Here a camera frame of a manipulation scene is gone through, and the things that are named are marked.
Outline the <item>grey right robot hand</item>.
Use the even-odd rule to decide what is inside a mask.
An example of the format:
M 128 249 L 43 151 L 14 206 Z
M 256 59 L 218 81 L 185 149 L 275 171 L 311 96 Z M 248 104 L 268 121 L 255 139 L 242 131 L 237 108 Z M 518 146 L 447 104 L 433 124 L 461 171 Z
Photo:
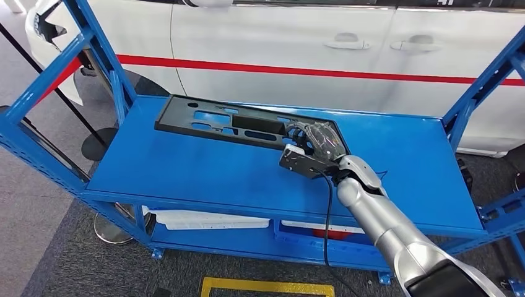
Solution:
M 311 144 L 311 154 L 318 160 L 336 161 L 347 155 L 341 137 L 328 122 L 303 123 L 292 121 L 285 126 L 286 133 L 292 133 L 292 140 L 306 150 Z

